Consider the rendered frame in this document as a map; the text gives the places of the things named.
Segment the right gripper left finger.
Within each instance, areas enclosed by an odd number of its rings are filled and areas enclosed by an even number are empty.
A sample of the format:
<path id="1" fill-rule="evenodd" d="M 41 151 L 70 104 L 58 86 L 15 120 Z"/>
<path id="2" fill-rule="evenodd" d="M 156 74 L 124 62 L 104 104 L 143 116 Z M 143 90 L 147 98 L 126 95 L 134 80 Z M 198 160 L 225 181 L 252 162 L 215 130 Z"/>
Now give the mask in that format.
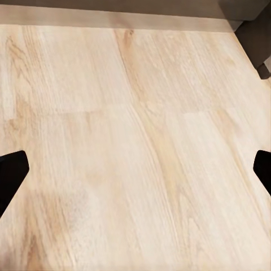
<path id="1" fill-rule="evenodd" d="M 24 150 L 0 156 L 0 217 L 28 172 L 28 159 Z"/>

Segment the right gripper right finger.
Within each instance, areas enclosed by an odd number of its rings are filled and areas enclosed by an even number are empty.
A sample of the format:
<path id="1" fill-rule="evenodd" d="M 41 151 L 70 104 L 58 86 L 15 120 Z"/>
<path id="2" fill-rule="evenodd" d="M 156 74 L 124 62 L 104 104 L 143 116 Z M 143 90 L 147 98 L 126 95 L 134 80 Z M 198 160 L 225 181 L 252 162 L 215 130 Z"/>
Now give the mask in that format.
<path id="1" fill-rule="evenodd" d="M 259 150 L 256 154 L 253 171 L 271 196 L 271 153 Z"/>

